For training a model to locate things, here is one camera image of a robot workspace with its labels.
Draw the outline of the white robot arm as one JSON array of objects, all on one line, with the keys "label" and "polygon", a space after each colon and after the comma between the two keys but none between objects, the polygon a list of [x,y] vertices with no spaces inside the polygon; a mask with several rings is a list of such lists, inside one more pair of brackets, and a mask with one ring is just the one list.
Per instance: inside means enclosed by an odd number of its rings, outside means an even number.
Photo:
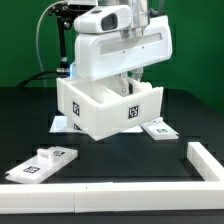
[{"label": "white robot arm", "polygon": [[76,75],[122,96],[132,92],[129,77],[172,54],[168,17],[147,0],[107,0],[78,16],[74,28]]}]

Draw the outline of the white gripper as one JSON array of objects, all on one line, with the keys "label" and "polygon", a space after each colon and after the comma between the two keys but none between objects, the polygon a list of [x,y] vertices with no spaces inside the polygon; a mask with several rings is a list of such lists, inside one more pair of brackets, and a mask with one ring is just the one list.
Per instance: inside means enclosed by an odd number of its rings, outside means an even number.
[{"label": "white gripper", "polygon": [[119,31],[79,34],[75,41],[75,71],[86,80],[116,76],[116,92],[129,95],[128,75],[140,82],[142,67],[168,60],[172,55],[171,31],[166,15],[154,17],[142,35],[122,38]]}]

